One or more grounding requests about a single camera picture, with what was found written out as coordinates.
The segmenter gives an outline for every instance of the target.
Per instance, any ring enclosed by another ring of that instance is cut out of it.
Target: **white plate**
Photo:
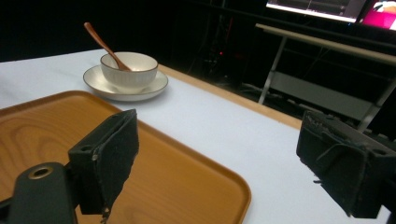
[[[103,76],[100,65],[88,69],[84,73],[85,83],[97,94],[116,101],[142,101],[152,98],[165,90],[168,85],[168,77],[158,71],[154,81],[139,93],[124,93],[108,83]]]

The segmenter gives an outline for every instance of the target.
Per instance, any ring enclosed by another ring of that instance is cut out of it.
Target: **white table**
[[[0,108],[62,91],[91,91],[82,75],[97,65],[103,54],[99,49],[0,63]],[[161,69],[165,74],[172,71]],[[180,74],[169,76],[167,89],[147,101],[109,102],[122,110],[135,108],[138,118],[148,125],[245,178],[252,201],[244,223],[386,223],[386,208],[378,219],[347,217],[326,191],[313,183],[314,174],[295,153],[299,130],[284,120],[269,118],[284,115],[258,104],[247,108],[248,100],[226,91],[214,94],[208,90],[215,87],[180,78],[191,80]]]

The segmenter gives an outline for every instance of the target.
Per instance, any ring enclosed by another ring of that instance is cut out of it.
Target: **wooden tray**
[[[68,163],[67,151],[117,112],[84,91],[0,110],[0,201],[27,168]],[[244,179],[141,121],[138,128],[140,152],[108,223],[242,223],[251,199]],[[101,220],[76,212],[78,223]]]

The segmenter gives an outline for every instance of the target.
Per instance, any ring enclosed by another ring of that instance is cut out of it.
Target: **spoon handle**
[[[108,54],[110,54],[114,58],[114,60],[116,60],[116,63],[119,66],[120,70],[131,71],[131,69],[127,65],[125,65],[119,59],[119,57],[117,57],[117,55],[113,52],[113,50],[111,50],[111,48],[108,47],[108,45],[105,43],[105,41],[102,40],[99,34],[96,33],[90,22],[85,22],[84,27],[88,31],[88,33],[90,33],[90,35],[96,41],[96,43],[98,43],[102,48],[104,48],[108,52]]]

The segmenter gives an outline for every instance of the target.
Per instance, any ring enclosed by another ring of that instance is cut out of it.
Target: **bowl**
[[[131,71],[120,70],[109,54],[104,55],[100,62],[105,79],[119,91],[139,93],[157,76],[158,63],[150,56],[136,52],[115,52],[115,54]]]

